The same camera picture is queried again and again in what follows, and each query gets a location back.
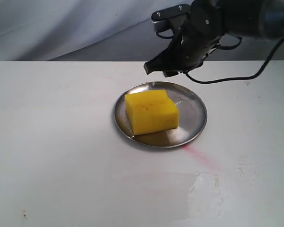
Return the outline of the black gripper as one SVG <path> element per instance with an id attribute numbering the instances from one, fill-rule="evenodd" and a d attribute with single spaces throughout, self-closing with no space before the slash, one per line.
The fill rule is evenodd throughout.
<path id="1" fill-rule="evenodd" d="M 169 78 L 181 74 L 185 69 L 198 68 L 223 34 L 218 1 L 195 0 L 171 44 L 145 62 L 144 70 L 147 75 L 163 72 L 164 77 Z"/>

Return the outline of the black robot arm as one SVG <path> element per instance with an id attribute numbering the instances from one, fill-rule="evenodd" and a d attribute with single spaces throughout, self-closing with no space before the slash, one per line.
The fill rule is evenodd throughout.
<path id="1" fill-rule="evenodd" d="M 231 50 L 220 44 L 224 35 L 284 42 L 284 0 L 195 0 L 156 11 L 151 20 L 157 36 L 167 30 L 172 36 L 144 70 L 165 77 L 201 67 L 215 50 Z"/>

